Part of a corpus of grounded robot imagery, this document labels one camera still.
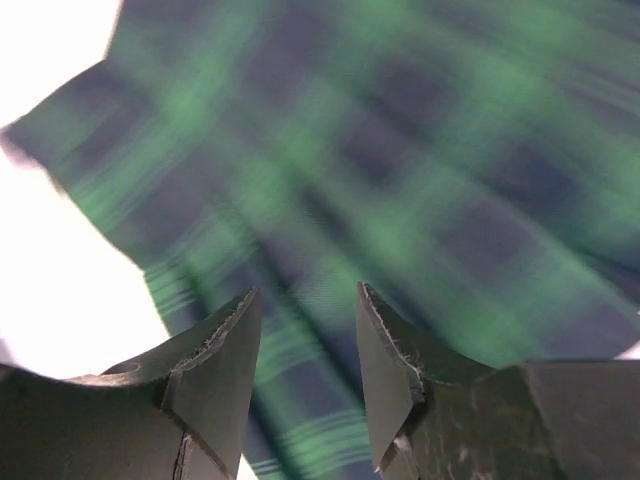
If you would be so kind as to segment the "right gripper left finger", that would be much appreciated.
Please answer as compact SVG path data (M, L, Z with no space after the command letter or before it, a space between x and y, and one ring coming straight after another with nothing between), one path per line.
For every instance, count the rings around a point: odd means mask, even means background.
M260 344L251 289L100 375L1 369L5 479L233 479Z

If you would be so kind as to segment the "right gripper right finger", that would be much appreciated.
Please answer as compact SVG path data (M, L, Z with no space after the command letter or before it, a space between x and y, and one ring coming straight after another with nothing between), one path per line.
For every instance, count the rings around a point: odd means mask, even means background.
M385 479L635 479L639 364L494 369L357 287L357 344L375 470Z

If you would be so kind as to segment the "green plaid skirt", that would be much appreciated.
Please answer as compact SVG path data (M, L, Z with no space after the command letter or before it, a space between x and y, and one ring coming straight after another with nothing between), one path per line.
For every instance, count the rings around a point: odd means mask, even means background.
M2 137L171 332L262 290L261 479L373 477L360 281L491 366L639 340L635 1L126 1Z

